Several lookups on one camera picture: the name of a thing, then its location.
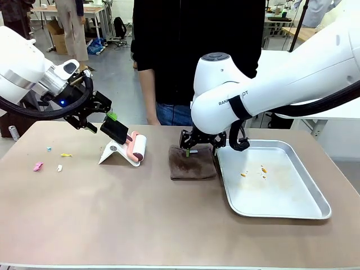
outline brown cloth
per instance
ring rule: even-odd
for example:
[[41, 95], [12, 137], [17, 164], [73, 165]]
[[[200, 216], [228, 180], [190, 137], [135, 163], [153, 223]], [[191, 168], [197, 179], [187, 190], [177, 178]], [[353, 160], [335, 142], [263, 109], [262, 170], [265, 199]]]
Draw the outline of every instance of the brown cloth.
[[207, 180], [216, 176], [213, 154], [209, 146], [197, 146], [186, 157], [186, 150], [175, 145], [169, 149], [169, 165], [171, 179], [176, 180]]

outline gray pants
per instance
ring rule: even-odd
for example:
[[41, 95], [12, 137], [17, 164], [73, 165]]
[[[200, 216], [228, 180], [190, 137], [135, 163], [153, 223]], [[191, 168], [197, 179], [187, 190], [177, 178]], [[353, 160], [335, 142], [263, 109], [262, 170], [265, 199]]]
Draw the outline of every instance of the gray pants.
[[67, 53], [79, 62], [89, 60], [84, 25], [77, 14], [74, 0], [55, 0], [57, 13], [65, 31]]

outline metal tray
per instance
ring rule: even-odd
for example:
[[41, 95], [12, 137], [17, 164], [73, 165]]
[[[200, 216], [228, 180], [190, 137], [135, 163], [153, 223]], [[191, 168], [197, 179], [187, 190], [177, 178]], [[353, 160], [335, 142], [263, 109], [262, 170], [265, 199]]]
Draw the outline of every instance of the metal tray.
[[328, 202], [287, 143], [253, 139], [250, 148], [238, 152], [227, 142], [217, 155], [229, 204], [239, 215], [296, 219], [331, 217]]

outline beige table surface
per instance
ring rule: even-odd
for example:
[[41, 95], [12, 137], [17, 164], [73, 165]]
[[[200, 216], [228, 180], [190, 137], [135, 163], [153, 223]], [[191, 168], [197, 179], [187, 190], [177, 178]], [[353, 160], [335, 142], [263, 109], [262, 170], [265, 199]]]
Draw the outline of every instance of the beige table surface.
[[[332, 207], [325, 222], [240, 217], [218, 178], [170, 180], [168, 149], [179, 142], [180, 127], [130, 129], [148, 138], [139, 168], [121, 156], [97, 165], [109, 138], [65, 122], [37, 122], [15, 143], [0, 161], [0, 263], [360, 266], [360, 197], [310, 134], [247, 133], [293, 146]], [[38, 161], [44, 166], [33, 172]]]
[[[296, 27], [283, 27], [282, 30], [290, 33], [291, 35], [295, 35], [296, 33]], [[315, 34], [315, 28], [301, 28], [298, 38], [305, 42]]]

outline pink toy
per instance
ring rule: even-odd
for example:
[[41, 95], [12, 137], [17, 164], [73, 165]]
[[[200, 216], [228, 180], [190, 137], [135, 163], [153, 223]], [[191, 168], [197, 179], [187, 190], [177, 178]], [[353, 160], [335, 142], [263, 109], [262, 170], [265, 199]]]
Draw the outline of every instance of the pink toy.
[[37, 172], [40, 170], [41, 166], [44, 164], [44, 162], [37, 162], [34, 167], [34, 172]]

